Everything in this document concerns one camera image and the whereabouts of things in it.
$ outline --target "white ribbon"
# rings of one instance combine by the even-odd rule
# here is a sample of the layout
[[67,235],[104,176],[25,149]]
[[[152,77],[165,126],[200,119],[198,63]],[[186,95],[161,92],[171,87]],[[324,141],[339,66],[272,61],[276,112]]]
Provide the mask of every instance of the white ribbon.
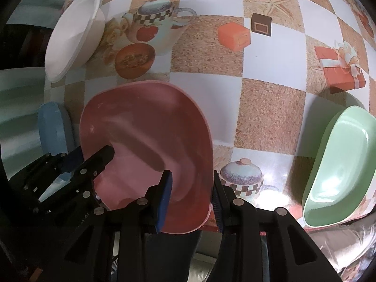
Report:
[[358,55],[356,50],[347,42],[339,43],[338,49],[334,48],[337,53],[338,59],[320,59],[320,66],[325,67],[341,67],[345,73],[350,73],[354,78],[355,89],[359,88],[358,75],[362,72],[359,64]]

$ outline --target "green bowl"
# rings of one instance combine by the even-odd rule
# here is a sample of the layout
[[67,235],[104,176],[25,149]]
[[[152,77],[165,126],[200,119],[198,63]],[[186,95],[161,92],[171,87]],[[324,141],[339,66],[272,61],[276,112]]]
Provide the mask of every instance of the green bowl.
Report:
[[376,169],[376,118],[351,106],[326,128],[303,195],[309,227],[337,224],[359,206]]

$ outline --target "checkered pattern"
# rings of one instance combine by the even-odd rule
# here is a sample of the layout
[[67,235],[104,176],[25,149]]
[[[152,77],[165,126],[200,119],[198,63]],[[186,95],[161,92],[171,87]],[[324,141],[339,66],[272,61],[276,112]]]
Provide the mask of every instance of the checkered pattern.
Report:
[[230,186],[234,190],[235,195],[238,197],[255,197],[260,192],[264,180],[262,180],[259,184],[254,185],[232,184],[231,182],[227,182],[223,179],[221,179],[221,183],[223,185]]
[[163,21],[166,18],[170,18],[172,16],[172,12],[174,11],[174,7],[172,9],[166,10],[165,12],[158,13],[155,15],[136,15],[133,19],[134,22],[138,22],[140,24],[152,24],[154,22]]
[[[109,21],[135,13],[146,1],[103,0],[101,8]],[[172,51],[156,56],[149,72],[135,81],[169,81],[196,101],[210,126],[215,169],[249,158],[260,167],[264,184],[293,200],[294,186],[308,179],[331,118],[354,104],[376,116],[376,29],[373,22],[365,24],[368,18],[358,12],[362,6],[356,0],[170,1],[195,10],[197,17]],[[271,37],[251,33],[251,44],[239,52],[219,44],[219,26],[236,22],[251,29],[253,13],[272,17]],[[121,39],[114,47],[129,44]],[[314,47],[344,40],[357,50],[366,87],[330,94]],[[106,48],[98,48],[96,56],[111,60]],[[45,100],[65,104],[77,135],[90,98],[127,82],[110,62],[94,56],[63,80],[46,82]]]

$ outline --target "white bowl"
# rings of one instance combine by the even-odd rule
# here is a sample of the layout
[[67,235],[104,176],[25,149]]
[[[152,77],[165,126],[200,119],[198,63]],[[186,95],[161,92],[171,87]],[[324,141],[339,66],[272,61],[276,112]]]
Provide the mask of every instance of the white bowl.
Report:
[[101,0],[74,0],[57,22],[46,50],[44,66],[51,82],[93,55],[105,29]]

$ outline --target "pink bowl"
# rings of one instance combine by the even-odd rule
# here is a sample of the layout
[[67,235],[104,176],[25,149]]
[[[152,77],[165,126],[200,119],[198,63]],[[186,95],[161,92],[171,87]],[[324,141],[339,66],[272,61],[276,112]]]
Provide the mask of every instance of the pink bowl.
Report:
[[104,145],[115,149],[94,183],[111,210],[143,197],[169,169],[173,185],[162,231],[188,233],[207,220],[212,140],[202,112],[179,88],[166,82],[132,82],[97,94],[83,110],[80,140],[85,159]]

